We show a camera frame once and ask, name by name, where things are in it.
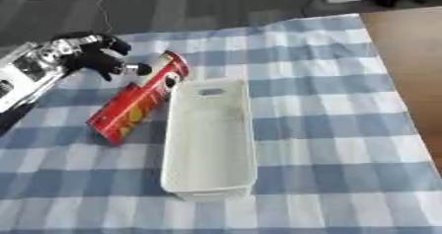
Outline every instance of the checkered tablecloth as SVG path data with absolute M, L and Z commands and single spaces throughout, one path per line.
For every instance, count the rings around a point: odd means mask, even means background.
M 167 104 L 110 147 L 84 121 L 130 79 L 84 71 L 0 139 L 0 234 L 442 233 L 440 177 L 358 16 L 124 38 L 128 60 L 168 48 L 193 79 L 249 80 L 253 195 L 166 194 Z

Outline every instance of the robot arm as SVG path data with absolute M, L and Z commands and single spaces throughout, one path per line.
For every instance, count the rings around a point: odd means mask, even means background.
M 127 64 L 103 52 L 127 55 L 130 44 L 105 34 L 71 33 L 49 42 L 27 42 L 0 59 L 0 136 L 24 117 L 60 80 L 86 67 L 107 81 L 111 74 L 151 72 L 147 64 Z

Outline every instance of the red can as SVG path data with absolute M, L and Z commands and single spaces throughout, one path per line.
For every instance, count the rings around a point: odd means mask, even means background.
M 154 72 L 140 78 L 138 83 L 127 85 L 87 121 L 112 144 L 121 143 L 129 131 L 158 107 L 172 88 L 188 75 L 185 60 L 169 50 L 152 67 Z

